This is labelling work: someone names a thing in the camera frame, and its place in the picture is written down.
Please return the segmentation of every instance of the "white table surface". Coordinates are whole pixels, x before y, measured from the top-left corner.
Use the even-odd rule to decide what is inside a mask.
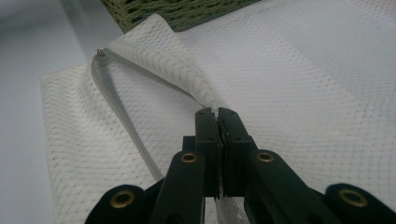
[[[100,0],[0,1],[0,223],[53,223],[39,77],[122,35]]]

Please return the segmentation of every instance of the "brass screw hole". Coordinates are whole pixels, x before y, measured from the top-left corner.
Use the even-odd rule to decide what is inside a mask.
[[[186,153],[181,156],[181,160],[186,163],[191,163],[197,161],[198,157],[193,153]]]
[[[368,204],[367,199],[356,190],[340,189],[338,194],[340,195],[340,198],[344,200],[344,202],[349,203],[353,206],[365,207]]]
[[[274,157],[269,153],[262,152],[262,153],[257,154],[257,160],[264,161],[264,162],[271,162],[274,160]]]
[[[134,202],[134,193],[128,189],[120,190],[110,200],[114,208],[124,208]]]

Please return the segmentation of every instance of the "textured fabric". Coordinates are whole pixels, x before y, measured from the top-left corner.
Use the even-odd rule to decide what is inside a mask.
[[[138,147],[90,68],[43,77],[57,223],[81,223],[121,183],[151,185],[142,150],[165,175],[202,106],[237,111],[258,147],[280,154],[311,188],[353,184],[395,210],[395,8],[262,1],[177,34],[151,16],[107,46],[118,56],[101,68]],[[241,202],[220,200],[219,223],[247,222]]]

